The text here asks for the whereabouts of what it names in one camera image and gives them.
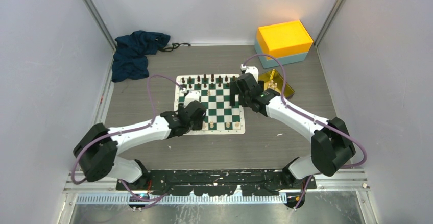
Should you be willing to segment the gold metal tin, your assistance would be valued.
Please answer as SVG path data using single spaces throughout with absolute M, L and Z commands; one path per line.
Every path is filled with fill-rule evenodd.
M 293 88 L 284 80 L 283 75 L 280 74 L 276 69 L 272 69 L 258 76 L 259 81 L 264 82 L 264 90 L 273 89 L 279 93 L 282 93 L 286 99 L 291 99 L 295 91 Z

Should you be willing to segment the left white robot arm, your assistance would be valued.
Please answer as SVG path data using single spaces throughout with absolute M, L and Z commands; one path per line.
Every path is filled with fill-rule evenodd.
M 149 176 L 139 160 L 119 157 L 122 152 L 158 140 L 166 140 L 201 128 L 206 107 L 192 101 L 177 111 L 166 111 L 154 119 L 126 127 L 107 128 L 103 123 L 93 125 L 73 150 L 74 169 L 80 166 L 84 179 L 95 182 L 104 177 L 118 178 L 142 190 Z

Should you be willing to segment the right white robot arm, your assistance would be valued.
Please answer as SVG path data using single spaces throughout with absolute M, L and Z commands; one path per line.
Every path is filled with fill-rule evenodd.
M 305 177 L 317 173 L 329 177 L 334 175 L 356 153 L 341 119 L 329 120 L 306 112 L 279 92 L 264 89 L 250 73 L 230 82 L 230 105 L 234 105 L 236 99 L 240 106 L 282 122 L 310 142 L 311 153 L 292 160 L 282 170 L 288 188 L 297 188 Z

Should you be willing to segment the green white chess board mat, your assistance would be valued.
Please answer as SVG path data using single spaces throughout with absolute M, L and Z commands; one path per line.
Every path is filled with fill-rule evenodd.
M 192 74 L 179 75 L 175 81 L 187 90 L 198 90 L 201 93 L 200 102 L 206 107 L 206 116 L 203 122 L 207 123 L 205 130 L 191 130 L 187 135 L 230 135 L 244 134 L 246 131 L 245 116 L 242 106 L 238 105 L 238 96 L 235 97 L 235 106 L 229 105 L 230 82 L 239 74 Z M 214 122 L 214 129 L 209 123 Z M 231 129 L 226 129 L 226 123 L 231 123 Z M 234 124 L 240 122 L 240 128 L 235 129 Z

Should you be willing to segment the light blue box base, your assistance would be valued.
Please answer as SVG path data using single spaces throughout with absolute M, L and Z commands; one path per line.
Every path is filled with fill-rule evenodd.
M 257 40 L 255 41 L 254 48 L 258 54 L 263 53 L 261 46 L 257 42 Z M 297 63 L 297 62 L 303 61 L 306 58 L 307 54 L 308 54 L 308 52 L 303 52 L 303 53 L 288 55 L 288 56 L 284 56 L 284 57 L 276 57 L 276 59 L 282 65 L 287 65 L 287 64 L 292 64 L 292 63 Z M 259 60 L 260 60 L 262 67 L 264 69 L 279 66 L 279 64 L 275 60 L 273 60 L 272 58 L 266 57 L 266 56 L 259 56 Z

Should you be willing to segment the yellow box lid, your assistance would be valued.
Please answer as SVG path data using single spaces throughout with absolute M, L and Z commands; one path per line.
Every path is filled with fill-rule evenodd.
M 314 42 L 300 20 L 259 27 L 256 40 L 263 53 L 276 58 L 305 53 Z

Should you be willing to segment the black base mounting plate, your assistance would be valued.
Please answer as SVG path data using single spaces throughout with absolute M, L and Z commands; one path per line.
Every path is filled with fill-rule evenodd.
M 299 180 L 281 169 L 151 170 L 134 183 L 118 182 L 116 189 L 210 197 L 232 196 L 239 189 L 242 196 L 275 196 L 282 190 L 302 190 L 306 184 L 309 189 L 316 186 L 309 177 Z

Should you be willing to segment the dark blue cloth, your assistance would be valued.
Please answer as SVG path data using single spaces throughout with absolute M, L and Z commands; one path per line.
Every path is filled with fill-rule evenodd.
M 164 33 L 142 30 L 116 37 L 117 47 L 113 55 L 111 81 L 118 83 L 126 79 L 147 78 L 148 55 L 154 55 L 165 48 L 170 39 L 170 35 Z

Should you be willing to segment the aluminium front rail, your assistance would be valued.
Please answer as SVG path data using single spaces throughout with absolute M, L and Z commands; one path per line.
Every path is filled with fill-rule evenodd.
M 134 199 L 129 193 L 83 193 L 79 194 L 76 204 L 135 204 L 139 200 Z M 166 196 L 158 204 L 279 204 L 287 203 L 285 194 L 271 196 L 242 196 L 236 193 L 231 196 Z

